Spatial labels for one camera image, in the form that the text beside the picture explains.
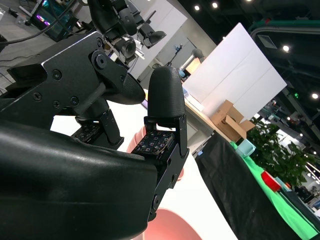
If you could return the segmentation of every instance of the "red object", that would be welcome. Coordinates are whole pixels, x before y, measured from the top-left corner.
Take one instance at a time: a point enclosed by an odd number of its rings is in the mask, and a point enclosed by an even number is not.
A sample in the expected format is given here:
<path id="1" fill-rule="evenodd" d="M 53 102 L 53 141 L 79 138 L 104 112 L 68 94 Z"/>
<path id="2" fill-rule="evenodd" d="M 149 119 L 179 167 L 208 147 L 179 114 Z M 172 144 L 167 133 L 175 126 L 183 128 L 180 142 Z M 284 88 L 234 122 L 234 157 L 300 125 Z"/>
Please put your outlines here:
<path id="1" fill-rule="evenodd" d="M 274 192 L 277 192 L 281 189 L 281 185 L 271 176 L 267 171 L 261 173 L 262 180 L 264 183 Z"/>

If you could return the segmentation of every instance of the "green plant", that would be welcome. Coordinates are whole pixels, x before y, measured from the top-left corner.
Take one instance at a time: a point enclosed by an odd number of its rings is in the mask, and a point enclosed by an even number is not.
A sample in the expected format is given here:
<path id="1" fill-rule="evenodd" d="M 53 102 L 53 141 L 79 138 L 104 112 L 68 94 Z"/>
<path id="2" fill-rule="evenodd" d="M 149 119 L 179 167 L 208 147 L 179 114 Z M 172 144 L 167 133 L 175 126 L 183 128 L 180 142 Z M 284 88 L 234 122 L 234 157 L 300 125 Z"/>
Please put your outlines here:
<path id="1" fill-rule="evenodd" d="M 279 144 L 278 126 L 264 124 L 252 119 L 256 124 L 247 134 L 247 139 L 256 146 L 251 155 L 253 161 L 273 177 L 279 177 L 283 182 L 292 186 L 300 186 L 306 182 L 303 172 L 308 163 L 314 163 L 312 155 L 305 155 L 293 142 L 288 145 L 289 150 Z"/>

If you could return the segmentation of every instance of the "light fixture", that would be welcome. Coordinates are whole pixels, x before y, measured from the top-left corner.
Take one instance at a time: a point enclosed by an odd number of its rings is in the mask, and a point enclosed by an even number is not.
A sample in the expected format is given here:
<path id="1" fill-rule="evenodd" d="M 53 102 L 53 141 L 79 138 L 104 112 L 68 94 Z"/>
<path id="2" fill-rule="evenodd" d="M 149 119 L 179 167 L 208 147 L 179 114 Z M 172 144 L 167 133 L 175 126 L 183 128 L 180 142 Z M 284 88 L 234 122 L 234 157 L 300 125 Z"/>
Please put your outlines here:
<path id="1" fill-rule="evenodd" d="M 283 51 L 289 52 L 289 47 L 288 47 L 287 45 L 284 45 L 284 46 L 283 46 Z"/>

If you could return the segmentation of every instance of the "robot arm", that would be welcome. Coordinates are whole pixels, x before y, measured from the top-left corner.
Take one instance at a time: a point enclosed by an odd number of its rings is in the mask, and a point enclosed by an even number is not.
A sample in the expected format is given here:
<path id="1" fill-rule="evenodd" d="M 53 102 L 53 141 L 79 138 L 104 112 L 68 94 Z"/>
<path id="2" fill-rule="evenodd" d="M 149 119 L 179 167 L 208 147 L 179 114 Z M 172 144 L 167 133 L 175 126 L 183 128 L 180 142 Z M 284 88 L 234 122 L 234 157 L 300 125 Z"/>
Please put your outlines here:
<path id="1" fill-rule="evenodd" d="M 135 41 L 124 40 L 125 35 L 137 34 L 148 49 L 166 36 L 163 31 L 154 31 L 130 0 L 88 0 L 88 4 L 94 26 L 125 64 L 135 59 L 136 51 Z"/>
<path id="2" fill-rule="evenodd" d="M 133 154 L 118 152 L 123 137 L 107 100 L 138 104 L 145 94 L 106 56 L 101 37 L 68 38 L 9 70 L 16 83 L 0 96 L 4 239 L 131 239 L 177 181 L 189 154 L 177 71 L 151 76 L 144 123 L 152 151 L 142 141 Z M 51 132 L 55 115 L 76 116 L 81 128 Z"/>

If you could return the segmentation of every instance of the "green tablecloth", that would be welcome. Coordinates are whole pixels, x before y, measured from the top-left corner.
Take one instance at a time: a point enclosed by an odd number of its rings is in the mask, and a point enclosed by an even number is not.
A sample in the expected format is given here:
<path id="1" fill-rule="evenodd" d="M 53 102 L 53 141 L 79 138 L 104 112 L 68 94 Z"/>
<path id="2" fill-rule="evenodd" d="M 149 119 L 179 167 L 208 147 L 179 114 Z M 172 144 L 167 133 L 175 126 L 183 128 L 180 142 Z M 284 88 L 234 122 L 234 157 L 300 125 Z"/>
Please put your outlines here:
<path id="1" fill-rule="evenodd" d="M 230 143 L 234 149 L 237 149 L 237 145 L 234 142 Z M 303 240 L 309 240 L 317 235 L 319 232 L 316 230 L 315 226 L 309 222 L 306 218 L 303 218 L 301 214 L 298 214 L 297 209 L 293 209 L 282 196 L 273 192 L 263 181 L 261 174 L 264 172 L 262 167 L 259 167 L 251 159 L 251 157 L 242 158 L 248 168 L 250 169 L 252 175 L 272 202 L 278 213 L 281 215 L 283 220 L 295 231 L 295 233 Z"/>

